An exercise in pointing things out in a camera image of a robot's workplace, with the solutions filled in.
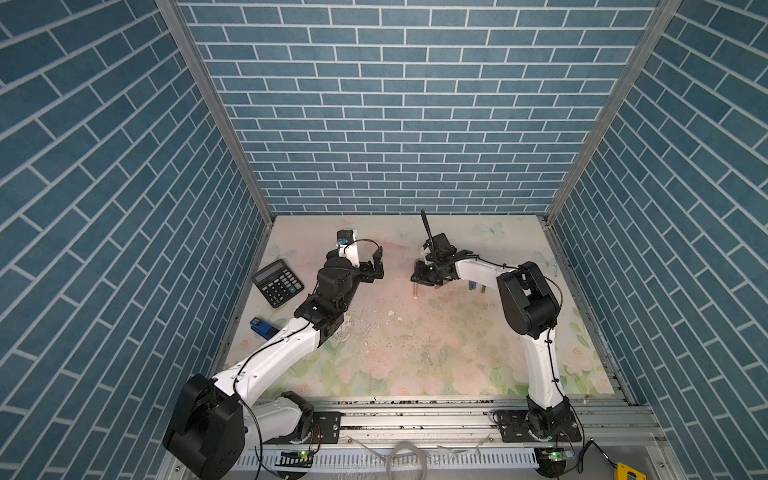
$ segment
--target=mounting plate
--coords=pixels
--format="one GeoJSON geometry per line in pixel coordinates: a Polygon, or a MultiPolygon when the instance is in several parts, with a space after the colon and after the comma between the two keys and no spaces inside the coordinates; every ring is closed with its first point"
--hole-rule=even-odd
{"type": "MultiPolygon", "coordinates": [[[[528,415],[528,410],[495,410],[491,412],[491,415],[493,415],[492,418],[498,425],[498,430],[502,434],[502,441],[504,443],[541,441],[528,431],[530,427],[528,420],[525,419],[528,415]]],[[[565,416],[558,438],[561,442],[567,442],[569,439],[571,442],[581,441],[581,430],[578,428],[574,413],[570,410],[565,416]]]]}
{"type": "MultiPolygon", "coordinates": [[[[339,429],[341,428],[341,412],[314,412],[312,414],[312,423],[320,427],[320,438],[322,443],[339,443],[339,429]]],[[[267,440],[264,445],[291,445],[290,436],[275,437],[267,440]]]]}

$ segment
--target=yellow device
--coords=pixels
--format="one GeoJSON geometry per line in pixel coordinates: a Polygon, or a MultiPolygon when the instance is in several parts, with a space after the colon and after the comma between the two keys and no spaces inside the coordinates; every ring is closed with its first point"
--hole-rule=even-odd
{"type": "Polygon", "coordinates": [[[638,472],[632,467],[626,466],[623,463],[616,464],[616,473],[614,473],[615,480],[647,480],[645,474],[638,472]]]}

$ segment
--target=blue usb drive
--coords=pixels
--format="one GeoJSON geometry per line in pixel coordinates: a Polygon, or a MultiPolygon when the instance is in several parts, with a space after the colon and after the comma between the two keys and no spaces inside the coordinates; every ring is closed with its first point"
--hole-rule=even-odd
{"type": "Polygon", "coordinates": [[[271,339],[279,332],[278,329],[271,326],[266,320],[261,320],[258,317],[254,317],[253,320],[250,321],[250,329],[267,340],[271,339]]]}

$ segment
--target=metal bracket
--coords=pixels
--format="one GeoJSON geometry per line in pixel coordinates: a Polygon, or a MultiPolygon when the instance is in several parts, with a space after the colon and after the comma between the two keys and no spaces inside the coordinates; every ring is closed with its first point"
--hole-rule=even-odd
{"type": "MultiPolygon", "coordinates": [[[[341,412],[314,412],[312,423],[320,427],[320,441],[325,445],[339,443],[339,429],[341,428],[341,412]]],[[[264,442],[264,445],[291,445],[290,436],[276,437],[264,442]]]]}
{"type": "Polygon", "coordinates": [[[605,106],[603,106],[598,117],[594,120],[592,129],[587,134],[581,149],[576,154],[571,169],[566,173],[563,183],[544,213],[544,218],[547,222],[554,222],[554,219],[560,214],[565,202],[568,200],[568,196],[576,187],[579,177],[586,170],[587,165],[592,160],[592,155],[608,132],[608,128],[619,112],[619,108],[624,104],[624,99],[627,98],[634,82],[640,76],[645,62],[650,58],[650,54],[656,48],[661,35],[670,24],[672,17],[677,12],[677,8],[680,7],[680,3],[681,0],[660,0],[659,5],[649,17],[645,30],[643,30],[640,40],[632,49],[629,58],[625,62],[624,70],[616,80],[616,84],[609,94],[605,106]]]}
{"type": "MultiPolygon", "coordinates": [[[[530,432],[530,426],[528,420],[525,417],[528,415],[528,410],[495,410],[491,412],[493,421],[498,425],[498,431],[502,434],[502,442],[504,443],[521,443],[521,442],[540,442],[530,432]]],[[[565,416],[563,421],[562,430],[558,436],[559,442],[580,442],[581,430],[576,423],[576,417],[571,410],[565,416]]]]}
{"type": "Polygon", "coordinates": [[[200,55],[200,50],[197,49],[197,43],[192,36],[187,21],[184,19],[184,14],[181,12],[178,1],[157,0],[156,3],[157,8],[160,10],[160,15],[168,26],[170,36],[176,42],[176,46],[187,63],[195,85],[200,90],[205,105],[208,106],[211,118],[213,118],[214,123],[218,127],[224,143],[227,144],[232,160],[243,177],[243,182],[248,188],[253,202],[256,204],[259,212],[261,212],[262,217],[264,217],[264,222],[271,226],[274,223],[275,217],[272,215],[270,205],[267,203],[264,193],[259,187],[259,182],[256,179],[256,174],[253,172],[253,167],[250,165],[249,157],[245,153],[240,139],[237,137],[230,116],[224,108],[214,81],[210,76],[203,57],[200,55]]]}

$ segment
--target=wire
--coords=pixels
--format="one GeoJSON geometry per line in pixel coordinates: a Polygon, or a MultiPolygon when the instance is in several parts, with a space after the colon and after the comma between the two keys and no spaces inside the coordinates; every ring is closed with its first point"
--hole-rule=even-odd
{"type": "Polygon", "coordinates": [[[315,450],[315,453],[320,451],[320,446],[323,444],[323,434],[320,433],[320,425],[314,424],[315,427],[317,427],[317,450],[315,450]]]}
{"type": "Polygon", "coordinates": [[[315,431],[312,430],[312,426],[310,425],[310,446],[306,447],[307,452],[310,452],[310,453],[312,452],[312,441],[314,440],[314,438],[315,438],[315,431]]]}
{"type": "Polygon", "coordinates": [[[272,475],[275,475],[277,478],[280,478],[280,475],[278,475],[277,472],[274,472],[272,470],[269,470],[266,465],[263,464],[264,460],[264,443],[262,442],[262,436],[261,436],[261,427],[259,426],[259,420],[256,418],[256,414],[253,413],[253,410],[250,408],[250,406],[245,403],[242,397],[237,395],[237,399],[240,401],[240,403],[245,406],[245,408],[248,409],[248,412],[250,413],[251,418],[253,418],[253,423],[256,424],[256,431],[259,434],[259,449],[256,449],[256,446],[253,447],[253,452],[256,454],[256,459],[259,461],[259,465],[256,469],[256,476],[253,477],[253,480],[258,480],[259,474],[261,473],[261,469],[268,471],[272,475]]]}
{"type": "Polygon", "coordinates": [[[574,443],[571,441],[571,436],[565,430],[563,430],[563,433],[565,434],[565,438],[568,439],[568,444],[571,445],[571,451],[574,453],[574,458],[576,458],[576,449],[574,448],[574,443]]]}
{"type": "Polygon", "coordinates": [[[297,335],[297,334],[299,334],[299,333],[303,332],[303,331],[304,331],[304,330],[305,330],[305,329],[306,329],[308,326],[310,326],[310,325],[312,325],[312,322],[310,322],[309,320],[307,320],[307,321],[306,321],[306,325],[305,325],[305,326],[303,326],[301,329],[297,330],[296,332],[293,332],[293,333],[291,333],[290,335],[288,335],[288,336],[286,336],[286,337],[283,337],[282,339],[280,339],[280,340],[278,340],[278,341],[276,341],[276,342],[274,342],[274,343],[270,343],[269,345],[265,345],[265,346],[261,347],[260,349],[258,349],[256,352],[253,352],[253,353],[251,353],[251,354],[250,354],[250,356],[248,356],[248,358],[245,360],[245,362],[243,362],[243,365],[242,365],[242,366],[240,367],[240,369],[237,371],[237,375],[235,375],[235,378],[232,380],[232,391],[233,391],[233,392],[235,392],[235,393],[237,393],[237,390],[235,389],[235,385],[237,384],[237,379],[240,377],[240,374],[241,374],[241,373],[243,373],[243,370],[245,370],[245,365],[247,365],[247,364],[248,364],[248,362],[250,362],[250,361],[251,361],[251,359],[252,359],[254,356],[258,355],[259,353],[262,353],[264,350],[266,350],[266,349],[270,348],[270,347],[271,347],[271,346],[273,346],[273,345],[277,345],[278,343],[282,343],[282,342],[287,342],[287,341],[290,339],[290,337],[292,337],[292,336],[294,336],[294,335],[297,335]]]}
{"type": "Polygon", "coordinates": [[[547,343],[547,353],[549,353],[549,368],[552,371],[552,382],[554,383],[554,386],[557,387],[558,393],[560,393],[560,396],[563,397],[567,402],[568,397],[565,396],[562,390],[560,390],[560,379],[554,376],[554,361],[552,360],[552,348],[551,348],[552,340],[549,339],[549,334],[552,332],[553,329],[554,327],[550,327],[547,329],[547,339],[545,341],[547,343]]]}
{"type": "Polygon", "coordinates": [[[597,443],[595,443],[594,439],[589,439],[589,442],[587,442],[586,445],[584,445],[584,447],[582,447],[581,450],[579,451],[579,453],[578,453],[578,460],[576,461],[576,465],[573,465],[570,468],[566,468],[558,476],[558,478],[560,478],[562,475],[565,475],[566,473],[573,472],[574,470],[576,470],[579,473],[579,475],[582,474],[584,472],[584,454],[587,453],[587,450],[592,445],[594,445],[594,447],[597,450],[599,450],[601,454],[603,454],[605,459],[608,460],[608,463],[610,463],[613,468],[618,468],[618,465],[616,465],[616,463],[614,463],[614,461],[611,460],[610,457],[608,457],[607,453],[605,453],[605,451],[603,451],[603,449],[601,449],[600,446],[597,443]]]}
{"type": "Polygon", "coordinates": [[[370,243],[373,243],[374,245],[376,245],[377,249],[381,248],[381,245],[379,245],[375,240],[371,240],[369,238],[359,238],[359,239],[353,240],[353,241],[349,242],[347,245],[345,245],[344,246],[344,252],[346,252],[346,249],[349,248],[350,245],[352,245],[353,243],[357,243],[357,242],[370,242],[370,243]]]}
{"type": "Polygon", "coordinates": [[[563,295],[563,289],[562,289],[562,288],[560,288],[560,286],[558,285],[558,283],[557,283],[557,282],[555,282],[553,279],[549,278],[548,276],[545,276],[544,278],[545,278],[545,279],[546,279],[546,280],[547,280],[549,283],[551,283],[552,285],[554,285],[554,286],[556,286],[556,287],[558,288],[558,292],[560,292],[560,307],[562,308],[562,307],[563,307],[563,300],[565,299],[565,297],[564,297],[564,295],[563,295]]]}
{"type": "MultiPolygon", "coordinates": [[[[501,263],[501,264],[499,264],[499,263],[489,262],[488,260],[486,260],[486,259],[484,259],[484,258],[481,258],[479,255],[470,255],[468,258],[472,258],[472,257],[474,257],[476,260],[482,260],[483,262],[486,262],[486,263],[490,263],[491,265],[500,266],[501,268],[511,268],[511,269],[513,269],[513,270],[524,270],[524,271],[526,271],[526,272],[528,272],[528,271],[529,271],[527,268],[525,268],[524,266],[520,266],[520,265],[507,265],[506,263],[501,263]]],[[[562,306],[563,306],[563,301],[564,301],[564,299],[565,299],[565,295],[563,294],[563,289],[562,289],[562,288],[560,288],[560,286],[558,285],[558,283],[557,283],[557,282],[555,282],[553,279],[549,278],[548,276],[544,276],[544,275],[542,275],[542,276],[543,276],[543,277],[544,277],[544,278],[545,278],[545,279],[546,279],[546,280],[547,280],[549,283],[551,283],[552,285],[554,285],[554,286],[555,286],[555,287],[558,289],[558,292],[560,292],[560,307],[562,307],[562,306]]]]}
{"type": "Polygon", "coordinates": [[[419,466],[422,469],[422,476],[420,477],[420,480],[426,480],[427,455],[419,447],[413,445],[411,442],[398,442],[397,445],[392,447],[392,452],[386,457],[386,477],[389,480],[394,480],[394,477],[392,476],[392,460],[402,450],[408,450],[409,452],[412,452],[414,455],[416,455],[416,458],[419,459],[419,466]]]}

